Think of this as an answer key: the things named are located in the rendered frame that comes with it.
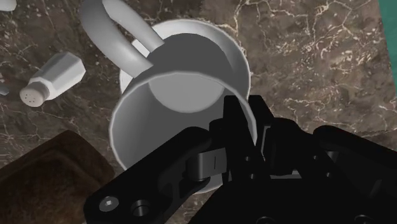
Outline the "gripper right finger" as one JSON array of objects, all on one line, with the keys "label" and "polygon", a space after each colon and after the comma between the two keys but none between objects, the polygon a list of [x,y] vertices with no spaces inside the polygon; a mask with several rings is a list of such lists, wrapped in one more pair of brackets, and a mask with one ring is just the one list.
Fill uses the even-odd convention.
[{"label": "gripper right finger", "polygon": [[313,172],[369,198],[397,200],[397,151],[331,125],[308,133],[293,120],[276,118],[260,95],[250,95],[249,105],[256,145],[272,175]]}]

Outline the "dark brown square tray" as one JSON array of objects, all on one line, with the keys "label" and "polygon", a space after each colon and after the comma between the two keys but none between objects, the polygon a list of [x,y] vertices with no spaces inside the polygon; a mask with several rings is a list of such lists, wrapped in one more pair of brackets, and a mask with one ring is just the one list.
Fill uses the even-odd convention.
[{"label": "dark brown square tray", "polygon": [[114,176],[88,141],[64,131],[0,169],[0,224],[83,224],[87,197]]}]

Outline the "white salt shaker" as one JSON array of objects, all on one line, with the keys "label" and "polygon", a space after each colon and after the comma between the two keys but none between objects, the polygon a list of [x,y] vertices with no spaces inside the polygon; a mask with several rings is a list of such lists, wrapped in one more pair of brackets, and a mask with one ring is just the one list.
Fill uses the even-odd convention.
[{"label": "white salt shaker", "polygon": [[79,57],[70,52],[56,53],[21,89],[20,98],[30,107],[40,107],[80,82],[85,72]]}]

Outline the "white round object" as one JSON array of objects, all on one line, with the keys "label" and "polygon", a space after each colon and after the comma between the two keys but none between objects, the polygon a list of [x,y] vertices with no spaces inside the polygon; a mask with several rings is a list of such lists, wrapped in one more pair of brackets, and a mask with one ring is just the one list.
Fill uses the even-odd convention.
[{"label": "white round object", "polygon": [[17,0],[0,0],[0,11],[10,12],[17,7]]}]

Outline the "white mug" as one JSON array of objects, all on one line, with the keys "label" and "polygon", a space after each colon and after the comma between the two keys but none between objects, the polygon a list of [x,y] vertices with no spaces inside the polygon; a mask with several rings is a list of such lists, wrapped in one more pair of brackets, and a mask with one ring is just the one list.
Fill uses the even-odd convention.
[{"label": "white mug", "polygon": [[[242,104],[251,137],[256,119],[236,81],[223,50],[198,34],[160,38],[123,0],[83,0],[80,21],[94,45],[120,68],[121,97],[109,124],[110,145],[119,164],[128,169],[178,132],[191,126],[209,128],[223,114],[223,99],[234,95]],[[226,88],[213,104],[158,101],[149,82],[180,75],[205,78]]]}]

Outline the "white bowl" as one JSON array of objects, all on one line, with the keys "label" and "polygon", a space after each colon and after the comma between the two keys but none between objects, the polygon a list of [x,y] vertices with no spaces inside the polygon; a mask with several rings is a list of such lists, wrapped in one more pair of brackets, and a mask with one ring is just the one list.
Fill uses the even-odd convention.
[{"label": "white bowl", "polygon": [[[229,76],[236,81],[235,89],[246,96],[250,88],[250,69],[248,61],[239,44],[219,27],[200,20],[174,19],[160,22],[151,27],[160,38],[189,33],[198,34],[216,43],[225,53],[233,73]],[[149,82],[149,90],[163,104],[188,101],[203,106],[215,103],[226,88],[205,78],[184,78],[180,75],[159,78]]]}]

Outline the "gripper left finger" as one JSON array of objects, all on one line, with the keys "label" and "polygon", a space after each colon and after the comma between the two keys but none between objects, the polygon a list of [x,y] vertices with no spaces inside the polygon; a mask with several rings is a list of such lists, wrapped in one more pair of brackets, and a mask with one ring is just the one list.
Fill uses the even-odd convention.
[{"label": "gripper left finger", "polygon": [[223,116],[208,130],[188,127],[89,196],[87,224],[165,224],[187,198],[220,174],[222,194],[261,178],[242,104],[224,98]]}]

